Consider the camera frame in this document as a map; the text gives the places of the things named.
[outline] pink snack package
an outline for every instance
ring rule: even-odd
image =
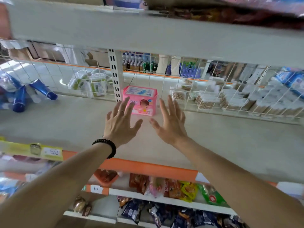
[[[127,86],[123,91],[124,99],[130,97],[127,106],[135,103],[132,114],[153,116],[156,113],[157,89]]]

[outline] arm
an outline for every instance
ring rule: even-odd
[[[251,228],[303,227],[304,207],[295,199],[258,179],[187,136],[185,114],[168,96],[169,112],[160,99],[164,124],[150,123],[166,143],[183,153]]]
[[[130,128],[134,104],[128,98],[118,102],[106,117],[104,138],[118,148],[135,137],[142,120]],[[0,206],[2,227],[54,227],[75,200],[82,187],[112,152],[111,146],[97,143],[38,177]]]

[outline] cartoon girl illustration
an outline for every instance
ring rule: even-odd
[[[149,102],[145,99],[141,100],[139,102],[139,113],[142,113],[142,114],[147,114],[147,108],[148,108],[148,105],[149,105]]]

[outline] blue bottle cap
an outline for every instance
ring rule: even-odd
[[[15,103],[13,105],[13,111],[17,113],[22,113],[25,110],[25,105],[22,103]]]
[[[54,92],[48,92],[47,97],[51,100],[56,100],[58,98],[58,95],[55,94]]]

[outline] bracelet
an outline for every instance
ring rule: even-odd
[[[112,153],[107,157],[107,159],[110,159],[110,158],[112,158],[112,157],[115,156],[115,154],[116,154],[116,146],[115,146],[114,142],[112,142],[112,141],[110,141],[108,139],[102,138],[102,139],[97,139],[96,141],[94,141],[92,145],[94,145],[94,144],[96,144],[98,142],[108,144],[108,145],[110,145],[112,147]]]

